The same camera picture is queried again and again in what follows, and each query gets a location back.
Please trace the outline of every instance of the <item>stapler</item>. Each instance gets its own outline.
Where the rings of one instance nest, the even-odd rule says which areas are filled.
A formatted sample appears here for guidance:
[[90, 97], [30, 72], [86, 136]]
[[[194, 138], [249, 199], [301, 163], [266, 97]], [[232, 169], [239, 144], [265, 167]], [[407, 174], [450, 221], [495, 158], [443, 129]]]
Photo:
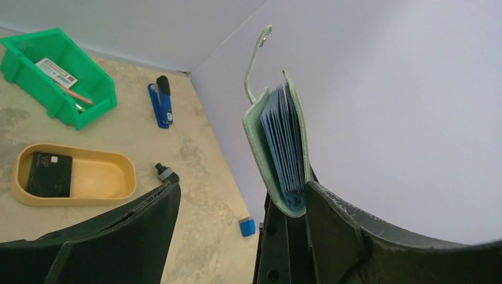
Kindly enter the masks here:
[[170, 99], [169, 80], [166, 76], [157, 78], [156, 83], [148, 85], [148, 93], [152, 100], [153, 112], [160, 128], [168, 129], [173, 124], [173, 115]]

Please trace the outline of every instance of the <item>yellow tray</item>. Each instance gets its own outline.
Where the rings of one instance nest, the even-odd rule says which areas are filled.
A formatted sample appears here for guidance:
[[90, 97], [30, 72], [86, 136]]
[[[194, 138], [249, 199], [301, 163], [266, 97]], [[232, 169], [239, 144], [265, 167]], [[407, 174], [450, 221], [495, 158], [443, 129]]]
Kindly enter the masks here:
[[[70, 197], [44, 198], [26, 189], [33, 153], [37, 151], [73, 157]], [[54, 144], [35, 144], [18, 156], [12, 194], [31, 206], [115, 205], [136, 190], [134, 165], [123, 155]]]

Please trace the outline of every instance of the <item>eraser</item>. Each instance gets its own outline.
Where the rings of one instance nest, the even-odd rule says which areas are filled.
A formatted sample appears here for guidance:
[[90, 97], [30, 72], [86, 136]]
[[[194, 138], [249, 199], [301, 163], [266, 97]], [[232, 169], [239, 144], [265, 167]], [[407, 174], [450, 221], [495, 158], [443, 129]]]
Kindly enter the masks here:
[[253, 217], [247, 217], [239, 221], [240, 232], [243, 237], [249, 237], [256, 233], [256, 226]]

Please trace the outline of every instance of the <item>beige floor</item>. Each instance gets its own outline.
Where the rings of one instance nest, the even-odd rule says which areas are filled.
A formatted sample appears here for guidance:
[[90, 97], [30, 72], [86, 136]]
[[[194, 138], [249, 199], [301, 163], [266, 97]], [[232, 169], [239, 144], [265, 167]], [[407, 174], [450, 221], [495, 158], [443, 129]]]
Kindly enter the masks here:
[[[4, 51], [0, 47], [0, 60]], [[49, 118], [43, 106], [0, 77], [0, 242], [33, 240], [112, 209], [19, 203], [9, 189], [12, 166], [24, 147], [47, 142], [115, 151], [136, 167], [131, 200], [159, 185], [155, 163], [180, 175], [181, 206], [162, 283], [251, 283], [258, 237], [240, 235], [238, 221], [249, 213], [190, 80], [167, 74], [175, 123], [162, 130], [146, 86], [165, 73], [95, 61], [114, 79], [118, 107], [81, 131]]]

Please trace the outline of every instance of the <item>green storage tray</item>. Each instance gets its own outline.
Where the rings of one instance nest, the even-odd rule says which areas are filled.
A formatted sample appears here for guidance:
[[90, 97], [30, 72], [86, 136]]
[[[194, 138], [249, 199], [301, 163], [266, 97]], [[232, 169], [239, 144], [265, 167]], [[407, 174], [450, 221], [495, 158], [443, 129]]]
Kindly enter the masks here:
[[[50, 117], [82, 129], [117, 105], [113, 80], [61, 29], [16, 35], [0, 39], [7, 49], [0, 70], [7, 82], [14, 82], [45, 108]], [[87, 105], [69, 96], [34, 62], [44, 57], [77, 78], [71, 90], [95, 103]], [[75, 103], [86, 111], [79, 113]]]

